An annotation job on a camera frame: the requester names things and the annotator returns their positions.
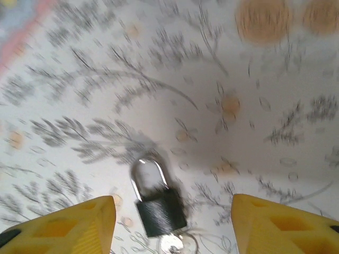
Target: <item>padlock shackle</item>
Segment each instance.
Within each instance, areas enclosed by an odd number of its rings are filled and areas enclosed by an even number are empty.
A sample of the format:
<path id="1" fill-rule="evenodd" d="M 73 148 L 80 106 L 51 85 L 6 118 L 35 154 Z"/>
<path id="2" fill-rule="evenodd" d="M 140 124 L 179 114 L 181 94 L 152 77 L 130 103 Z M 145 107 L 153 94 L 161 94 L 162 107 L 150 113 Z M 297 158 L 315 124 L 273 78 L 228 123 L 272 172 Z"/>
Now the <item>padlock shackle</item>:
<path id="1" fill-rule="evenodd" d="M 166 176 L 164 174 L 164 168 L 165 166 L 163 165 L 159 155 L 155 155 L 154 153 L 152 152 L 148 152 L 146 153 L 145 155 L 141 156 L 139 159 L 137 159 L 133 164 L 132 164 L 132 167 L 131 167 L 131 181 L 132 181 L 132 186 L 133 186 L 133 189 L 137 195 L 137 199 L 139 199 L 140 201 L 142 201 L 142 198 L 141 198 L 141 194 L 140 194 L 140 186 L 138 184 L 138 181 L 136 181 L 136 171 L 139 167 L 139 165 L 141 164 L 146 164 L 146 163 L 152 163 L 154 164 L 159 173 L 160 173 L 160 176 L 161 176 L 161 179 L 164 183 L 164 186 L 169 189 L 169 186 L 168 186 L 168 180 L 166 179 Z"/>

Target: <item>floral patterned surface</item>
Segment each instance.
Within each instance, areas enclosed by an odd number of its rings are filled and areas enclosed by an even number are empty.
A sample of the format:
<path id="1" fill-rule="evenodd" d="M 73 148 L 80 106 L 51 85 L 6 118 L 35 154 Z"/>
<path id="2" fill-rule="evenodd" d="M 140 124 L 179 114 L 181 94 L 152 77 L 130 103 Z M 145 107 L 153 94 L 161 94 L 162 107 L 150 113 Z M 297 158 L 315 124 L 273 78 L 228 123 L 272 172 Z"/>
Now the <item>floral patterned surface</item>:
<path id="1" fill-rule="evenodd" d="M 0 8 L 0 72 L 25 51 L 24 39 L 55 0 L 2 1 Z"/>
<path id="2" fill-rule="evenodd" d="M 111 253 L 158 253 L 129 176 L 148 150 L 200 253 L 237 253 L 236 193 L 339 219 L 338 36 L 296 25 L 253 46 L 238 3 L 59 1 L 1 80 L 1 230 L 112 195 Z"/>

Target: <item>black padlock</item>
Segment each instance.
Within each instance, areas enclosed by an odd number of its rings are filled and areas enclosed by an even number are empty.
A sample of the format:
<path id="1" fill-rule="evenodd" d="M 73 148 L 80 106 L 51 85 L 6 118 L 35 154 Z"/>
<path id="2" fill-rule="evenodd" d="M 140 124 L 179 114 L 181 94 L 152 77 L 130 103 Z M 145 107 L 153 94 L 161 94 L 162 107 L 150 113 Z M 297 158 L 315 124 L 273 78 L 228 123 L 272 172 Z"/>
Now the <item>black padlock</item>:
<path id="1" fill-rule="evenodd" d="M 136 181 L 136 169 L 140 164 L 153 163 L 157 166 L 164 188 L 154 194 L 141 196 L 138 182 Z M 169 187 L 164 175 L 163 165 L 159 158 L 148 153 L 139 158 L 131 169 L 131 180 L 136 192 L 136 206 L 144 225 L 147 237 L 158 237 L 170 234 L 187 226 L 187 220 L 183 211 L 180 195 L 175 188 Z"/>

